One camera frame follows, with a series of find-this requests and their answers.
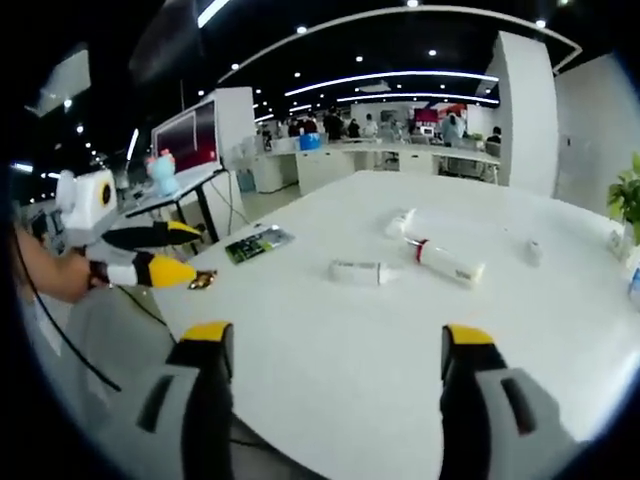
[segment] potted plant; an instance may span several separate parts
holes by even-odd
[[[631,170],[618,175],[619,183],[609,186],[607,205],[615,220],[624,222],[623,242],[640,245],[640,155],[634,152]]]

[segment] blue toy figure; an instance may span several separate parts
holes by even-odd
[[[169,150],[162,150],[159,158],[147,159],[147,173],[153,179],[156,192],[161,197],[168,197],[180,190],[175,177],[176,161]]]

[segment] desk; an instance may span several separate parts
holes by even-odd
[[[365,168],[372,169],[372,163],[375,163],[372,162],[372,157],[376,154],[382,157],[387,152],[398,154],[401,172],[423,175],[437,175],[440,158],[482,162],[492,170],[493,181],[497,184],[497,168],[500,162],[484,152],[434,145],[362,142],[331,143],[317,150],[291,150],[258,155],[252,163],[256,190],[259,193],[271,193],[299,180],[300,191],[306,195],[329,181],[335,181],[362,169],[363,164]],[[290,173],[294,168],[294,159],[297,176]]]
[[[385,237],[394,210],[410,207],[410,236],[486,262],[475,290],[415,265],[413,250]],[[227,241],[214,245],[192,259],[218,269],[212,288],[156,290],[155,300],[176,338],[196,323],[234,323],[236,414],[332,480],[438,478],[446,323],[485,329],[509,365],[557,399],[576,440],[607,419],[639,358],[640,316],[605,248],[615,223],[586,210],[482,182],[358,172],[262,223],[296,239],[239,266]],[[522,259],[532,235],[538,268]],[[335,258],[404,271],[381,287],[340,285],[327,279]]]
[[[149,192],[138,201],[138,204],[135,207],[125,212],[125,217],[133,218],[138,215],[142,215],[143,213],[158,210],[167,205],[174,204],[180,221],[186,224],[187,220],[184,216],[184,212],[182,211],[182,207],[180,206],[180,200],[195,191],[198,198],[198,206],[202,212],[202,218],[204,219],[205,226],[207,227],[207,231],[211,237],[211,243],[216,243],[219,240],[218,233],[213,223],[213,219],[211,218],[211,211],[209,210],[207,198],[202,188],[202,185],[205,182],[208,182],[214,177],[224,173],[224,171],[220,169],[214,170],[214,166],[218,167],[218,165],[214,165],[213,163],[205,163],[177,173],[176,180],[178,181],[180,188],[176,193],[171,196],[160,197],[153,191]],[[198,253],[198,249],[195,244],[192,243],[191,248],[194,253]]]

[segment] red band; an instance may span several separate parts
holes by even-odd
[[[420,257],[422,256],[422,248],[429,240],[420,240],[418,248],[416,248],[416,261],[420,263]]]

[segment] black table leg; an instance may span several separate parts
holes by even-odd
[[[220,238],[218,238],[218,232],[216,231],[216,227],[213,224],[213,218],[211,218],[211,210],[209,210],[207,196],[204,194],[202,185],[204,184],[198,185],[196,187],[196,195],[198,196],[198,204],[200,205],[200,211],[202,212],[202,217],[204,218],[204,224],[207,226],[209,236],[211,237],[211,243],[215,244],[220,241]]]
[[[178,218],[180,219],[180,221],[182,223],[184,223],[185,225],[187,225],[187,219],[184,217],[184,212],[182,211],[182,207],[180,206],[180,202],[176,202],[176,210],[178,212]],[[193,253],[195,255],[198,254],[198,248],[196,247],[195,242],[191,242],[189,245],[191,245],[191,250],[193,250]]]

